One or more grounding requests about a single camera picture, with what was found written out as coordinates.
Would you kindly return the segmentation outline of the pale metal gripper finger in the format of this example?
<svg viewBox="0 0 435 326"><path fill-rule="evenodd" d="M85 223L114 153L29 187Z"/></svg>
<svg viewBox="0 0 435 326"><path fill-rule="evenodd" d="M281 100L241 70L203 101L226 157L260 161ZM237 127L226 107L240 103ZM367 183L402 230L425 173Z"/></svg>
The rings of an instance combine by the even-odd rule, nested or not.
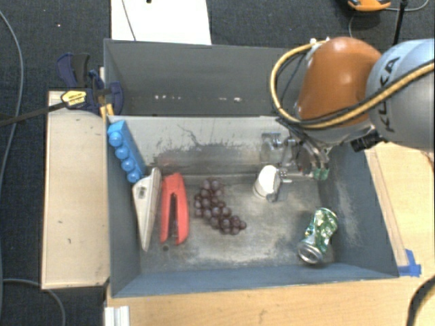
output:
<svg viewBox="0 0 435 326"><path fill-rule="evenodd" d="M283 202L287 200L291 184L293 184L293 180L289 177L288 170L277 168L269 177L266 200L268 202Z"/></svg>
<svg viewBox="0 0 435 326"><path fill-rule="evenodd" d="M278 164L283 153L280 132L265 132L261 135L260 161L263 164Z"/></svg>

